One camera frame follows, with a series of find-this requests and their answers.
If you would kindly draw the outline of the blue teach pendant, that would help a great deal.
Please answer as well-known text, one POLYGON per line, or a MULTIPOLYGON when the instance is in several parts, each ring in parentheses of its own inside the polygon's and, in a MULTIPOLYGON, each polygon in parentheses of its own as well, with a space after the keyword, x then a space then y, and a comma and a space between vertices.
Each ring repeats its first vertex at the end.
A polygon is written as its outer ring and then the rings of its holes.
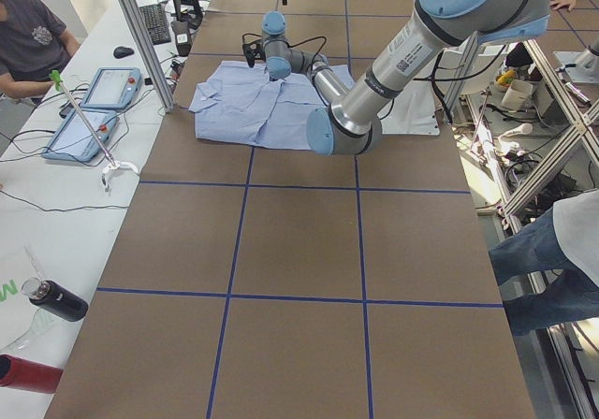
POLYGON ((142 82, 143 77, 137 67, 101 67, 80 106, 86 109, 124 110, 133 103, 142 82))
MULTIPOLYGON (((94 129, 95 135, 105 143, 118 122, 118 114, 115 111, 99 109, 84 109, 83 113, 94 129)), ((88 163, 100 151, 99 145, 79 113, 73 110, 54 133, 41 156, 49 160, 88 163)))

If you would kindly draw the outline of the lower blue teach pendant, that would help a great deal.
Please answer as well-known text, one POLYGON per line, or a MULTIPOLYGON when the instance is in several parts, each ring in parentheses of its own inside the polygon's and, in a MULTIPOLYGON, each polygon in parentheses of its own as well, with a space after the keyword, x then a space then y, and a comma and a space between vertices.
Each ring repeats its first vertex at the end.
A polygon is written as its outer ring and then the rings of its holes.
MULTIPOLYGON (((84 109, 83 113, 94 129, 95 135, 105 143, 118 122, 118 114, 115 111, 99 109, 84 109)), ((41 156, 49 160, 88 163, 100 151, 99 145, 79 113, 73 110, 54 133, 41 156)))

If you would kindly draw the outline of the blue striped button shirt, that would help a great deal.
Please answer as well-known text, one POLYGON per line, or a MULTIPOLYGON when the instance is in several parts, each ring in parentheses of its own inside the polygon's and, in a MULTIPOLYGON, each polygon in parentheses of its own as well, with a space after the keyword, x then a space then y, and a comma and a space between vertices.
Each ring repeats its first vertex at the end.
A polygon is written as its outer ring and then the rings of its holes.
POLYGON ((197 84, 188 110, 199 139, 308 151, 307 119, 323 105, 302 75, 271 81, 264 64, 224 61, 197 84))

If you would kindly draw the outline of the aluminium frame post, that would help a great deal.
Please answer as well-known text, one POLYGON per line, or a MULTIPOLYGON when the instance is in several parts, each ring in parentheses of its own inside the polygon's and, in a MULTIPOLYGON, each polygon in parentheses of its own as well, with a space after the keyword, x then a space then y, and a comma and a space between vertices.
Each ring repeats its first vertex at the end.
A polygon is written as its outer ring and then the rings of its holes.
POLYGON ((169 113, 175 107, 174 98, 155 52, 153 42, 143 22, 137 0, 118 0, 118 2, 162 107, 166 113, 169 113))

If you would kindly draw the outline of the black water bottle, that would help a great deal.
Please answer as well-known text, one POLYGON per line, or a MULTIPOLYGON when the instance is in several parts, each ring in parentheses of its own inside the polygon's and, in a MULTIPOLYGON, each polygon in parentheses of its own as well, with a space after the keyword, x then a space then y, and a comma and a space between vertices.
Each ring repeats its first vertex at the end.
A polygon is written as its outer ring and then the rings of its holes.
POLYGON ((78 322, 88 311, 84 299, 51 280, 30 278, 23 282, 22 293, 34 306, 69 322, 78 322))

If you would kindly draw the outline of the seated person grey shirt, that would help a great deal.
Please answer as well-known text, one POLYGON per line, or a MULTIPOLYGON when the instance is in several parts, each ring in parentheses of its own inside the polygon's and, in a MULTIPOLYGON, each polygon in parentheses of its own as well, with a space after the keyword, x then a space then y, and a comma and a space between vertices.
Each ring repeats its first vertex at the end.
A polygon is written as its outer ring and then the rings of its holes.
POLYGON ((66 24, 41 0, 1 0, 1 93, 40 98, 80 48, 66 24))

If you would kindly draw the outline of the black computer mouse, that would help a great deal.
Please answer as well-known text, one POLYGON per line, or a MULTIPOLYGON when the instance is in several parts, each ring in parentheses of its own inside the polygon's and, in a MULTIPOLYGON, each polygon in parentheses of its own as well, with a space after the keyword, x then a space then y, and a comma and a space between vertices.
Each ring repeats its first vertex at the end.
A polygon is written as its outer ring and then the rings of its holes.
POLYGON ((113 50, 113 57, 115 59, 123 59, 125 57, 131 56, 135 53, 132 48, 125 46, 118 46, 113 50))

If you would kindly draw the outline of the black keyboard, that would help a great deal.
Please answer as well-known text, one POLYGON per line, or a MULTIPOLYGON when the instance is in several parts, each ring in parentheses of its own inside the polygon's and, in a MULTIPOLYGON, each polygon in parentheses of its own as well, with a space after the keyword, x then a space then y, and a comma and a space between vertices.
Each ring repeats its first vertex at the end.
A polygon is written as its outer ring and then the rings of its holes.
POLYGON ((139 7, 139 12, 154 45, 166 44, 171 41, 168 18, 162 4, 139 7))

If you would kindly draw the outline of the standing person blue jeans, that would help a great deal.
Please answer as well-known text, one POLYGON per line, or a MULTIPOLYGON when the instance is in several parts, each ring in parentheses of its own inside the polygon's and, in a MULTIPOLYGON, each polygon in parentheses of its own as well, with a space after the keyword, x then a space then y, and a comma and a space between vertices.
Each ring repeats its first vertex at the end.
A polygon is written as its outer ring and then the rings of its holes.
POLYGON ((540 294, 504 302, 513 335, 598 315, 598 191, 559 200, 489 249, 499 285, 534 272, 560 275, 540 294))

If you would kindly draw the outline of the upper blue teach pendant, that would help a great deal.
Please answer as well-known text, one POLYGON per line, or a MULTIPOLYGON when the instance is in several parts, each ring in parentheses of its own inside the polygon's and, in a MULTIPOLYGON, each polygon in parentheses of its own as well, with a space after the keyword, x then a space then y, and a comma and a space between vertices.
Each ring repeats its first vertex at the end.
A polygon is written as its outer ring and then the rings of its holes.
POLYGON ((143 77, 137 67, 101 67, 80 106, 86 109, 124 110, 133 103, 142 82, 143 77))

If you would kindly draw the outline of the red bottle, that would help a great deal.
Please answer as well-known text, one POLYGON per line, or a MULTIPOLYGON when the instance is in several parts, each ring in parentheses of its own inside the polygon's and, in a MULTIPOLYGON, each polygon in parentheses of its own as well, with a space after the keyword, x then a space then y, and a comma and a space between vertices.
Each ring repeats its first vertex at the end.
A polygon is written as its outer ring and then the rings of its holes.
POLYGON ((9 354, 1 355, 1 386, 53 394, 62 378, 61 368, 22 359, 9 354))

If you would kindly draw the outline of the reacher grabber stick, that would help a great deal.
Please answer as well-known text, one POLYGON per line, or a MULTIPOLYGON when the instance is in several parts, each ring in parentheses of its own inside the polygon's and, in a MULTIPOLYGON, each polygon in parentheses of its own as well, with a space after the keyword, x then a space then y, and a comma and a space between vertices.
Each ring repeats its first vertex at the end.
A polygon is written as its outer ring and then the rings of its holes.
POLYGON ((71 104, 72 108, 76 111, 76 113, 79 116, 79 118, 81 119, 82 123, 88 129, 94 142, 97 144, 99 149, 104 153, 104 156, 105 156, 106 160, 108 161, 107 165, 102 169, 102 172, 101 172, 101 181, 102 181, 102 185, 104 187, 104 191, 106 193, 110 192, 110 173, 112 173, 112 172, 116 172, 121 169, 122 170, 128 169, 128 170, 133 171, 138 176, 139 168, 134 163, 127 162, 127 161, 120 161, 120 160, 116 159, 114 157, 114 155, 112 154, 112 152, 106 147, 106 145, 104 144, 104 141, 101 138, 99 127, 94 128, 92 126, 92 124, 90 123, 90 121, 87 118, 84 111, 81 109, 78 102, 72 96, 71 92, 66 88, 64 82, 61 79, 60 72, 56 69, 52 70, 52 72, 50 73, 50 79, 54 83, 55 88, 58 91, 62 91, 64 93, 67 100, 71 104))

